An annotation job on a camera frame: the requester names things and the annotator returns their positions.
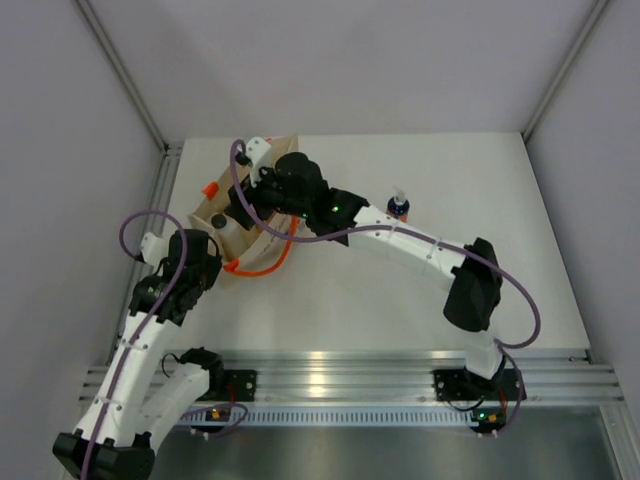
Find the beige canvas bag orange handles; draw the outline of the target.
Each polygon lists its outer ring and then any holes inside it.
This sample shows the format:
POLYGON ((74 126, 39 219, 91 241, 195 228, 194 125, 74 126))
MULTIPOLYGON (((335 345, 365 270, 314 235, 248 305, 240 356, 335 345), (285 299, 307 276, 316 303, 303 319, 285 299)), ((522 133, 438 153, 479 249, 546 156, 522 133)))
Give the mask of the beige canvas bag orange handles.
MULTIPOLYGON (((298 150, 299 146, 297 135, 267 137, 266 140, 272 146, 271 166, 274 166, 275 160, 284 154, 298 150)), ((231 206, 230 194, 235 193, 229 166, 225 168, 218 179, 207 185, 202 192, 204 199, 187 218, 191 228, 204 231, 213 237, 219 246, 222 255, 222 268, 226 275, 237 278, 259 278, 274 273, 284 264, 292 247, 291 241, 275 237, 255 225, 247 230, 240 225, 239 220, 232 218, 231 213, 225 212, 225 209, 231 206), (210 222, 211 217, 218 213, 237 222, 247 246, 245 252, 231 262, 227 260, 222 244, 210 222)), ((268 214, 264 221, 280 233, 292 236, 299 233, 300 220, 291 216, 276 212, 268 214)))

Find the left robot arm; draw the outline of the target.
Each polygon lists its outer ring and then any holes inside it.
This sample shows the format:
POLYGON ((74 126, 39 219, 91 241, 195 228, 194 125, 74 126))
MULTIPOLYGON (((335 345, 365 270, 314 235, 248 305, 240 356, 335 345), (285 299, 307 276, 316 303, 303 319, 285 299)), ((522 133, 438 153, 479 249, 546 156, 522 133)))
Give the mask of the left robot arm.
POLYGON ((91 405, 52 451, 75 479, 147 479, 163 441, 187 409, 224 387, 220 355, 192 348, 154 394, 156 369, 187 313, 214 285, 222 257, 212 238, 195 229, 169 240, 148 234, 139 258, 155 267, 134 288, 112 364, 91 405))

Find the white bottle dark grey cap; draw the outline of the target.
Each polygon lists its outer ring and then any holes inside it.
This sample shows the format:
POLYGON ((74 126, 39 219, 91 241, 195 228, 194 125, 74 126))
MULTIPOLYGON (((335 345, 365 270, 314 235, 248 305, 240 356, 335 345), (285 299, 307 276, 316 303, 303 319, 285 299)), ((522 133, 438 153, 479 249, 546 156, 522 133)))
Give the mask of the white bottle dark grey cap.
POLYGON ((231 262, 239 258, 247 246, 237 222, 222 213, 213 215, 210 222, 222 244, 227 260, 231 262))

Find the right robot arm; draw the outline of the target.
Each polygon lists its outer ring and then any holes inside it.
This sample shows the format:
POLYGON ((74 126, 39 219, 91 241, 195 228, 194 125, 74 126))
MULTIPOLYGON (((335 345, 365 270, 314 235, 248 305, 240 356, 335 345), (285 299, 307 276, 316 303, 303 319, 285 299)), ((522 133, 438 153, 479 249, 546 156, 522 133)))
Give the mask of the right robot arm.
POLYGON ((489 241, 451 243, 411 228, 365 198, 330 186, 320 167, 302 152, 273 161, 269 145, 236 142, 230 173, 231 212, 242 226, 259 226, 277 235, 267 218, 284 214, 302 221, 311 232, 308 237, 283 234, 286 241, 336 241, 432 278, 446 294, 444 318, 471 337, 457 387, 475 400, 487 400, 501 390, 506 348, 489 328, 503 283, 511 277, 499 266, 489 241))

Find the blue orange pump bottle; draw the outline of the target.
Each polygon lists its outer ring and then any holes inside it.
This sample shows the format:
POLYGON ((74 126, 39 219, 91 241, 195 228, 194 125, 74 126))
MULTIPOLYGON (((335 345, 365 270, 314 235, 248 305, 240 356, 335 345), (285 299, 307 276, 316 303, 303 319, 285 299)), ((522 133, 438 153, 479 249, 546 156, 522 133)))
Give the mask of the blue orange pump bottle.
POLYGON ((394 194, 389 198, 386 205, 386 214, 390 217, 407 222, 410 210, 410 202, 406 192, 398 187, 394 188, 394 194))

